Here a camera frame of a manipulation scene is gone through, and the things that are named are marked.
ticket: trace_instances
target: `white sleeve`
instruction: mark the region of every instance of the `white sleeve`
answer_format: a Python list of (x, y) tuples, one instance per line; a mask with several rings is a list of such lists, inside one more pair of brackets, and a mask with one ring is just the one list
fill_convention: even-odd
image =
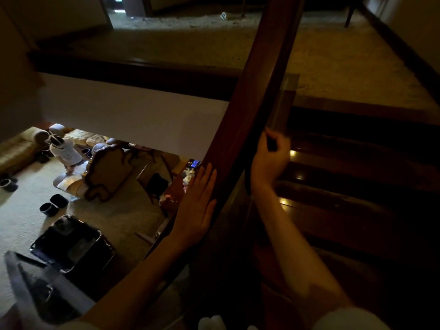
[(375, 314), (361, 308), (341, 308), (322, 316), (312, 330), (390, 330)]
[(91, 325), (90, 323), (74, 321), (63, 324), (58, 327), (57, 330), (99, 330), (99, 328)]

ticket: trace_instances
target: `floor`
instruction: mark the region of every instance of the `floor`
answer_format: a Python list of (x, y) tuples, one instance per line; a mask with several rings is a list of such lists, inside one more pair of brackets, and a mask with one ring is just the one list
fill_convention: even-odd
[[(160, 157), (155, 168), (162, 177), (168, 178), (168, 172)], [(105, 203), (98, 199), (83, 199), (69, 203), (55, 217), (47, 218), (39, 212), (39, 207), (49, 201), (56, 193), (70, 197), (52, 186), (52, 181), (64, 171), (62, 164), (52, 159), (46, 164), (33, 163), (17, 177), (19, 188), (14, 193), (0, 190), (0, 254), (13, 250), (30, 256), (28, 252), (32, 242), (64, 214), (71, 214), (80, 220), (99, 228), (117, 250), (117, 256), (110, 262), (103, 280), (97, 290), (105, 292), (133, 269), (146, 255), (150, 245), (141, 241), (135, 231), (153, 236), (164, 217), (157, 205), (152, 205), (145, 191), (136, 181), (136, 177), (146, 165), (152, 163), (149, 156), (133, 160), (135, 170)], [(0, 316), (14, 303), (8, 274), (3, 259), (0, 260)]]
[[(220, 7), (185, 8), (154, 18), (110, 14), (115, 30), (69, 45), (75, 52), (104, 59), (145, 60), (242, 69), (261, 12), (245, 18)], [(306, 12), (286, 71), (300, 74), (298, 94), (438, 112), (439, 107), (379, 36), (355, 12)]]

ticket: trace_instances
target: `person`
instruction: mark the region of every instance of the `person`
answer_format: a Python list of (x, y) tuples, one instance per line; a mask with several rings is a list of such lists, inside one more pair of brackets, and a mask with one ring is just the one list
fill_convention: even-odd
[[(276, 151), (268, 150), (267, 137), (276, 141)], [(273, 183), (289, 163), (289, 154), (290, 139), (266, 128), (252, 162), (251, 190), (289, 287), (290, 298), (296, 302), (305, 325), (313, 330), (388, 329), (374, 314), (354, 307), (280, 205)], [(180, 204), (170, 235), (86, 313), (80, 320), (82, 323), (67, 324), (62, 329), (129, 329), (168, 268), (208, 231), (216, 205), (216, 200), (209, 201), (216, 177), (211, 164), (206, 170), (200, 168)], [(225, 328), (217, 316), (211, 323), (209, 319), (201, 321), (207, 329)]]
[(69, 138), (51, 134), (47, 141), (50, 143), (51, 153), (63, 163), (69, 173), (74, 171), (75, 166), (81, 165), (87, 160), (87, 157), (76, 148), (74, 142)]

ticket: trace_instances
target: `forearm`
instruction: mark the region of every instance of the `forearm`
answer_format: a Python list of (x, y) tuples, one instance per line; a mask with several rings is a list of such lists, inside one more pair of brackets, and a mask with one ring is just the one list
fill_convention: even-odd
[(291, 297), (309, 326), (325, 313), (350, 305), (337, 280), (305, 240), (270, 187), (253, 188), (255, 203)]
[(101, 330), (129, 329), (140, 309), (181, 254), (181, 248), (164, 238), (157, 248), (81, 320)]

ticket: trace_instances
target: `carpet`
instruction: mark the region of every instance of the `carpet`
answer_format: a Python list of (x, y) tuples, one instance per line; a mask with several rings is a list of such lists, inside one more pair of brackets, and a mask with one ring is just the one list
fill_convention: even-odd
[[(221, 7), (191, 7), (154, 18), (110, 14), (115, 30), (68, 48), (110, 60), (144, 60), (242, 69), (261, 12), (241, 18)], [(300, 74), (297, 93), (327, 99), (439, 110), (414, 74), (358, 12), (305, 12), (287, 71)]]
[[(156, 172), (169, 179), (169, 174), (157, 157)], [(79, 199), (70, 202), (52, 218), (39, 212), (39, 207), (56, 194), (63, 194), (52, 186), (53, 179), (64, 171), (58, 160), (46, 164), (33, 163), (17, 177), (19, 188), (14, 193), (0, 190), (0, 254), (13, 250), (31, 256), (29, 246), (59, 216), (70, 214), (99, 228), (117, 250), (117, 256), (109, 263), (98, 283), (97, 297), (116, 284), (132, 270), (146, 255), (150, 245), (134, 235), (135, 231), (153, 236), (164, 216), (157, 202), (152, 205), (145, 191), (136, 181), (143, 167), (152, 164), (150, 156), (132, 161), (133, 173), (122, 184), (113, 197), (102, 203), (98, 199)], [(3, 258), (0, 260), (0, 316), (14, 303), (8, 274)]]

